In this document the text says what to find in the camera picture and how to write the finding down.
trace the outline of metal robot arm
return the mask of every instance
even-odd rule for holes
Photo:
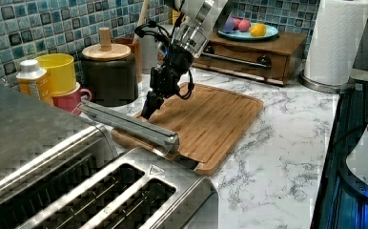
[[[164,98],[177,95],[188,99],[194,88],[193,77],[189,69],[208,43],[216,24],[221,27],[226,22],[232,9],[232,0],[165,0],[167,6],[181,12],[174,24],[172,35],[166,35],[154,21],[139,26],[135,33],[139,37],[154,36],[158,48],[164,56],[164,63],[151,69],[151,90],[147,94],[142,110],[142,117],[149,119],[160,108]],[[144,31],[146,27],[159,28],[159,32]],[[188,72],[190,82],[188,91],[180,94],[178,81]]]

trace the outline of toaster slot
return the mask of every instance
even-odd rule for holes
[[[0,205],[0,229],[15,228],[97,172],[94,154],[79,156]]]
[[[123,164],[35,228],[79,228],[143,176]]]
[[[96,228],[134,229],[141,227],[175,193],[175,188],[151,179]]]

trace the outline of white bottle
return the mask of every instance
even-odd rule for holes
[[[20,63],[20,69],[16,76],[20,92],[53,105],[48,73],[39,67],[38,61],[24,60]]]

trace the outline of red mug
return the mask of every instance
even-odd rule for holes
[[[80,89],[80,84],[76,82],[76,87],[72,92],[53,96],[53,105],[72,114],[80,115],[81,111],[76,108],[84,94],[89,96],[89,101],[92,100],[92,92],[88,89]]]

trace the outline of kitchen counter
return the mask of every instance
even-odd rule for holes
[[[220,194],[219,228],[309,228],[338,95],[307,89],[295,77],[280,88],[222,73],[191,71],[195,83],[264,102],[258,118],[212,176]],[[140,112],[149,78],[143,75],[134,103],[113,109],[127,115]]]

